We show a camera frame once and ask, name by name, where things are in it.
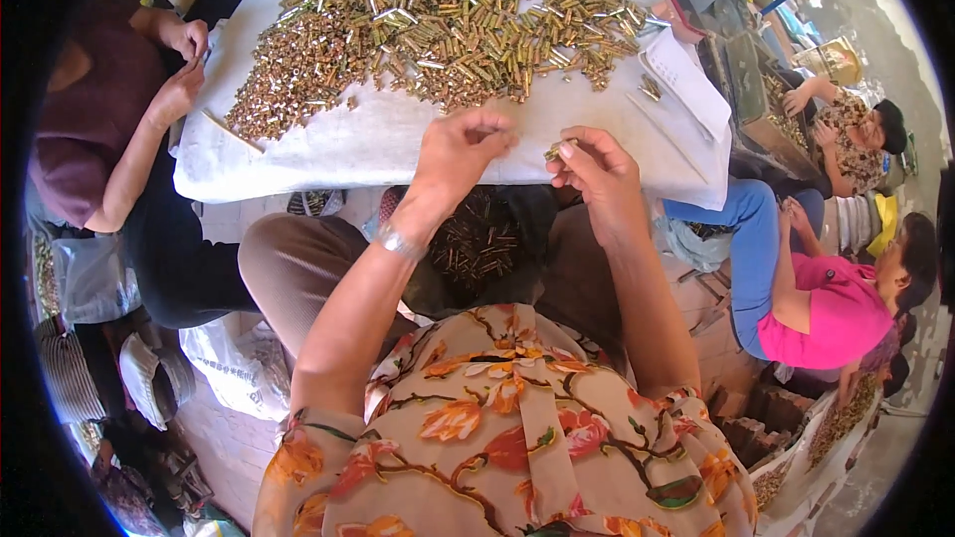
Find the pile of brass casings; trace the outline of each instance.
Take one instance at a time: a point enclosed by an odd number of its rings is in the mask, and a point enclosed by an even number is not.
[[[796,142],[803,149],[809,151],[809,143],[802,134],[797,119],[786,116],[782,107],[782,99],[786,95],[782,88],[782,82],[776,77],[764,73],[763,87],[766,88],[766,96],[770,100],[770,114],[767,118],[790,141]]]
[[[371,74],[443,112],[523,102],[534,75],[579,70],[595,91],[635,54],[646,13],[627,0],[283,0],[226,125],[278,139]]]

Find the white cloth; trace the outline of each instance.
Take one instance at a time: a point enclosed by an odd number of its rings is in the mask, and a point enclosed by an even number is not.
[[[160,358],[135,332],[119,350],[119,375],[129,392],[129,398],[133,399],[139,413],[150,424],[165,431],[165,419],[153,393],[153,377],[159,364]]]
[[[239,4],[205,67],[197,109],[208,108],[221,118],[232,108],[236,90],[252,68],[258,35],[280,14],[279,2],[243,0]],[[693,48],[685,49],[698,63]],[[569,84],[557,72],[535,78],[525,104],[504,101],[499,105],[519,121],[520,144],[506,159],[492,163],[480,182],[548,183],[543,152],[562,128],[590,125],[610,131],[634,156],[651,196],[722,208],[731,148],[729,126],[723,140],[713,142],[673,98],[650,104],[706,173],[705,180],[700,178],[627,100],[625,93],[643,99],[639,90],[643,72],[637,58],[619,61],[602,93],[593,92],[579,72],[571,74]],[[293,127],[278,142],[261,142],[265,154],[228,136],[202,114],[190,114],[177,151],[176,190],[204,203],[223,203],[311,188],[408,184],[421,134],[438,116],[438,107],[403,91],[376,92],[371,83],[348,88],[343,101],[350,96],[358,102],[356,110],[339,107],[321,112],[309,120],[307,128]]]

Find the wristwatch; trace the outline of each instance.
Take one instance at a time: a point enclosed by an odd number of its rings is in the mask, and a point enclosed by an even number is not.
[[[388,220],[380,227],[375,235],[375,241],[390,252],[395,252],[413,261],[421,261],[428,252],[427,245],[415,245],[401,236]]]

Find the chopstick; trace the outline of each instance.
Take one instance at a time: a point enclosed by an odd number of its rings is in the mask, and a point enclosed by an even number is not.
[[[667,128],[666,128],[665,126],[663,126],[663,124],[661,124],[660,121],[658,121],[658,120],[656,119],[656,117],[653,116],[649,110],[647,110],[646,108],[644,108],[644,105],[641,104],[639,100],[637,100],[636,98],[634,98],[634,97],[633,97],[631,94],[629,94],[629,93],[627,93],[627,94],[625,94],[625,95],[627,96],[627,100],[632,101],[632,102],[633,102],[633,105],[637,106],[637,107],[640,109],[640,112],[642,112],[642,113],[644,114],[644,116],[646,116],[648,119],[650,119],[650,120],[651,120],[651,123],[652,123],[654,126],[656,126],[657,129],[659,129],[659,131],[663,134],[663,136],[666,137],[667,140],[673,145],[673,147],[676,148],[677,151],[680,152],[680,155],[683,156],[683,159],[686,160],[686,162],[687,162],[690,166],[693,167],[693,170],[696,171],[696,173],[700,175],[700,178],[703,179],[704,181],[706,181],[706,180],[707,180],[707,177],[706,177],[706,175],[703,174],[703,171],[700,170],[699,165],[696,163],[696,161],[694,161],[692,158],[689,157],[689,154],[686,153],[686,150],[683,149],[683,147],[680,146],[679,143],[677,143],[677,141],[673,138],[673,136],[669,134],[669,131],[667,131]]]
[[[248,146],[249,148],[255,149],[255,150],[257,150],[257,151],[258,151],[259,153],[261,153],[261,154],[266,153],[266,149],[265,149],[265,148],[263,148],[262,146],[256,144],[256,143],[253,142],[251,139],[244,139],[244,138],[242,138],[242,137],[239,137],[239,136],[236,135],[235,133],[233,133],[233,132],[232,132],[232,129],[230,129],[229,127],[225,126],[224,123],[222,123],[219,119],[217,119],[215,116],[213,116],[212,113],[209,112],[209,110],[208,110],[207,108],[203,108],[203,109],[200,110],[199,112],[201,112],[202,114],[204,114],[206,118],[208,118],[210,121],[212,121],[216,126],[218,126],[219,128],[221,128],[221,129],[222,129],[223,131],[225,131],[227,134],[231,135],[232,137],[235,137],[236,139],[238,139],[239,141],[241,141],[242,143],[244,143],[244,144],[245,144],[246,146]]]

